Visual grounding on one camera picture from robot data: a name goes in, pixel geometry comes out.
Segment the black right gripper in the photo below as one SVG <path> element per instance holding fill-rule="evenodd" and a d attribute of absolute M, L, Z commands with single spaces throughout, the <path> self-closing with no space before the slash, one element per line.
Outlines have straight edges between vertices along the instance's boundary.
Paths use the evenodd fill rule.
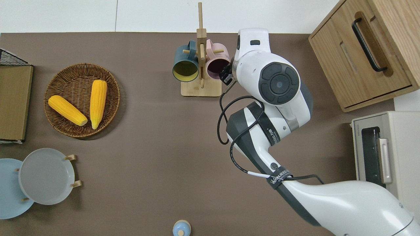
<path fill-rule="evenodd" d="M 233 76 L 237 76 L 237 61 L 235 58 L 231 59 L 231 64 L 226 65 L 222 72 L 219 74 L 220 80 L 225 85 L 230 85 L 230 83 L 233 81 Z"/>

